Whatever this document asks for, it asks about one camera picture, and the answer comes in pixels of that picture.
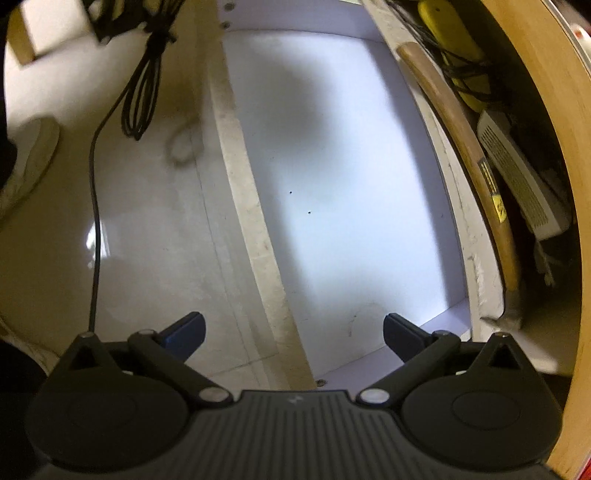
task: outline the white slipper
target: white slipper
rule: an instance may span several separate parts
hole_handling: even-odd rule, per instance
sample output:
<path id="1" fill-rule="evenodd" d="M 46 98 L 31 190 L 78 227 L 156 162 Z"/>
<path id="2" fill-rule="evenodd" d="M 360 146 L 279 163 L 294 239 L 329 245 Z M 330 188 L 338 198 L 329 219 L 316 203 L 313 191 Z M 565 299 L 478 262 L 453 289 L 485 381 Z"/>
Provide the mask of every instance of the white slipper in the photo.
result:
<path id="1" fill-rule="evenodd" d="M 12 142 L 17 162 L 0 191 L 0 219 L 29 195 L 51 163 L 60 138 L 60 125 L 53 117 L 34 118 L 23 125 Z"/>
<path id="2" fill-rule="evenodd" d="M 18 348 L 25 355 L 35 360 L 37 365 L 39 365 L 47 375 L 51 373 L 60 359 L 54 352 L 20 338 L 7 325 L 2 315 L 0 315 L 0 339 L 4 340 L 6 343 L 10 343 L 10 345 Z"/>

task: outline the screw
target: screw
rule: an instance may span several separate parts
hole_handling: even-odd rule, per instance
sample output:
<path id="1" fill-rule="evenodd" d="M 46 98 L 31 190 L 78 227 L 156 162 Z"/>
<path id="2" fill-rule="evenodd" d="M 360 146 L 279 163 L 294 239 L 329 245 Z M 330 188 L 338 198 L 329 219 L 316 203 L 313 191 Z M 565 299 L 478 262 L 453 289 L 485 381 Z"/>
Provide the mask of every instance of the screw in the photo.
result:
<path id="1" fill-rule="evenodd" d="M 228 399 L 230 392 L 220 387 L 207 387 L 199 392 L 199 397 L 209 403 L 221 403 Z"/>
<path id="2" fill-rule="evenodd" d="M 381 388 L 368 388 L 361 392 L 359 398 L 371 405 L 383 405 L 389 400 L 390 394 Z"/>

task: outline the coiled black cable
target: coiled black cable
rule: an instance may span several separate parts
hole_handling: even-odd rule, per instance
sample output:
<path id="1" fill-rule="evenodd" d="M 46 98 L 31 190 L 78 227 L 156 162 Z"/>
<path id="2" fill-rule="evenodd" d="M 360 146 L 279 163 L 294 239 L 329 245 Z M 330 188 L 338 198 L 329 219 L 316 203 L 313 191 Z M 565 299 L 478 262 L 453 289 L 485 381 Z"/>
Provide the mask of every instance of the coiled black cable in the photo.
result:
<path id="1" fill-rule="evenodd" d="M 94 332 L 96 326 L 96 306 L 99 297 L 100 278 L 100 249 L 101 249 L 101 225 L 99 213 L 99 201 L 96 194 L 95 180 L 95 149 L 99 135 L 105 125 L 115 113 L 121 102 L 121 130 L 128 138 L 138 141 L 146 132 L 156 110 L 158 90 L 160 88 L 162 54 L 168 43 L 175 42 L 170 32 L 180 8 L 185 0 L 160 0 L 158 12 L 151 18 L 146 31 L 151 32 L 146 42 L 146 50 L 129 82 L 113 104 L 113 107 L 105 115 L 102 122 L 96 128 L 90 143 L 88 156 L 90 199 L 92 201 L 92 213 L 95 222 L 95 266 L 92 277 L 92 295 L 90 297 L 90 311 L 88 317 L 88 331 Z"/>

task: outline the tiled floor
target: tiled floor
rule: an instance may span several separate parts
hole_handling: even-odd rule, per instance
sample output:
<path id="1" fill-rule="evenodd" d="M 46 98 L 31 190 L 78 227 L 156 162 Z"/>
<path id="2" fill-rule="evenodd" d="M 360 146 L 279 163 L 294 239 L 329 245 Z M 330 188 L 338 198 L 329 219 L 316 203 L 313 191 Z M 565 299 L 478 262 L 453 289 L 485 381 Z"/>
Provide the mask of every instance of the tiled floor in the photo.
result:
<path id="1" fill-rule="evenodd" d="M 38 10 L 41 5 L 46 10 Z M 42 50 L 84 31 L 79 8 L 77 0 L 29 2 L 27 16 Z M 258 345 L 249 344 L 248 324 L 236 319 L 196 168 L 199 149 L 193 146 L 198 142 L 189 128 L 197 114 L 191 92 L 193 30 L 190 10 L 181 12 L 179 41 L 165 52 L 156 116 L 143 139 L 124 138 L 116 116 L 98 142 L 105 249 L 97 333 L 103 340 L 122 340 L 199 310 L 207 319 L 207 338 L 189 365 L 234 392 L 268 388 L 273 376 L 266 372 L 272 374 L 276 359 L 257 361 L 276 349 L 273 344 L 259 353 Z M 10 128 L 51 114 L 62 131 L 43 181 L 0 223 L 0 312 L 20 334 L 58 353 L 86 330 L 93 263 L 90 139 L 144 44 L 140 33 L 106 47 L 86 35 L 24 69 L 8 54 Z"/>

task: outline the yellow sticker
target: yellow sticker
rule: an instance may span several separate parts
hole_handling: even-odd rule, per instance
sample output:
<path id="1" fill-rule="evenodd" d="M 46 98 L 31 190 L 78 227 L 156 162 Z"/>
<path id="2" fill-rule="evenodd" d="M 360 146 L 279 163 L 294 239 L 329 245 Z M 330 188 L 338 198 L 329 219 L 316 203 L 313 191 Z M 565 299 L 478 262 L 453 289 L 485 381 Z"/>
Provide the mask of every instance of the yellow sticker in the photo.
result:
<path id="1" fill-rule="evenodd" d="M 505 210 L 505 205 L 503 204 L 503 199 L 501 195 L 498 193 L 492 196 L 492 201 L 495 204 L 496 214 L 499 216 L 500 223 L 503 223 L 507 220 L 507 210 Z"/>

